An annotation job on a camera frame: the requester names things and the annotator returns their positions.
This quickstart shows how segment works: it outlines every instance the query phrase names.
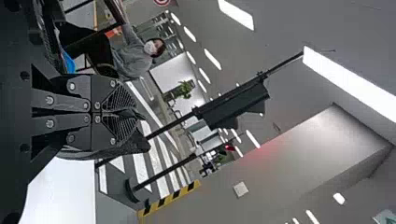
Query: yellow and black striped tape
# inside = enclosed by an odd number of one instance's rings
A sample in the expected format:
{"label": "yellow and black striped tape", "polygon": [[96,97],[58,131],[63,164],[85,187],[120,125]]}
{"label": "yellow and black striped tape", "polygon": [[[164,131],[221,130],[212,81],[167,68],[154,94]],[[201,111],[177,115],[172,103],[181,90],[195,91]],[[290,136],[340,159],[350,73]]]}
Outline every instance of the yellow and black striped tape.
{"label": "yellow and black striped tape", "polygon": [[194,182],[190,183],[188,186],[178,191],[175,191],[172,194],[166,196],[165,198],[160,199],[158,202],[152,203],[149,207],[140,210],[139,212],[137,212],[140,223],[142,223],[143,217],[146,217],[154,213],[155,211],[164,208],[166,205],[169,205],[170,203],[176,201],[177,199],[182,198],[186,194],[193,192],[195,189],[199,188],[200,186],[201,186],[201,182],[199,180],[194,180]]}

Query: face mask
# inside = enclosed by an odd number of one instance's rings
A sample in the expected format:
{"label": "face mask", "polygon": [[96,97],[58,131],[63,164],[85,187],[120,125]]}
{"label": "face mask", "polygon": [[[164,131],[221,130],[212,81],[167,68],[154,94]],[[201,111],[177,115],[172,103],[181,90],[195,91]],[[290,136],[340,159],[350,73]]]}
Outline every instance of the face mask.
{"label": "face mask", "polygon": [[154,41],[150,40],[145,44],[145,52],[148,55],[153,55],[157,53],[157,48],[155,48]]}

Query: sign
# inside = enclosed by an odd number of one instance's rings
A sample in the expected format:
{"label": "sign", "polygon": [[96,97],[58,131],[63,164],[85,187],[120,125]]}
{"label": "sign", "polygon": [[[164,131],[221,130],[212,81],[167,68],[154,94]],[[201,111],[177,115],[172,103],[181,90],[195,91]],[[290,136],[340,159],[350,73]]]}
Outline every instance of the sign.
{"label": "sign", "polygon": [[167,7],[171,0],[154,0],[154,3],[160,7]]}
{"label": "sign", "polygon": [[388,209],[373,217],[373,220],[378,224],[396,224],[396,216]]}

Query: dark hair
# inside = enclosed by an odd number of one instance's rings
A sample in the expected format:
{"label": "dark hair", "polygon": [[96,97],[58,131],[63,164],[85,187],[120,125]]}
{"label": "dark hair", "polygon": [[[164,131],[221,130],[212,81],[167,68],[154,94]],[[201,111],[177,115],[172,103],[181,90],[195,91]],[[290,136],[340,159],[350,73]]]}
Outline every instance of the dark hair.
{"label": "dark hair", "polygon": [[152,58],[158,58],[158,57],[160,57],[161,55],[163,55],[163,52],[166,50],[165,41],[163,41],[161,38],[156,37],[156,38],[148,39],[146,42],[149,42],[149,41],[151,41],[151,40],[152,40],[152,41],[160,40],[161,42],[163,42],[163,45],[162,45],[160,48],[157,49],[157,53],[151,55]]}

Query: person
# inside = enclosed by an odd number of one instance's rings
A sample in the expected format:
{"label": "person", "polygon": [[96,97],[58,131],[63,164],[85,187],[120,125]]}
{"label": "person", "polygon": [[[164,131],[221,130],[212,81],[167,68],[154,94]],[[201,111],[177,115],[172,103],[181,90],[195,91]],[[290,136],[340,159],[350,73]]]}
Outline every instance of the person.
{"label": "person", "polygon": [[138,79],[151,67],[153,58],[160,57],[165,51],[165,43],[160,38],[152,38],[143,43],[133,31],[130,23],[121,26],[126,45],[114,49],[105,34],[84,42],[79,48],[67,48],[68,45],[92,35],[94,30],[78,27],[70,22],[56,22],[61,46],[76,59],[87,54],[102,76],[119,78],[121,81]]}

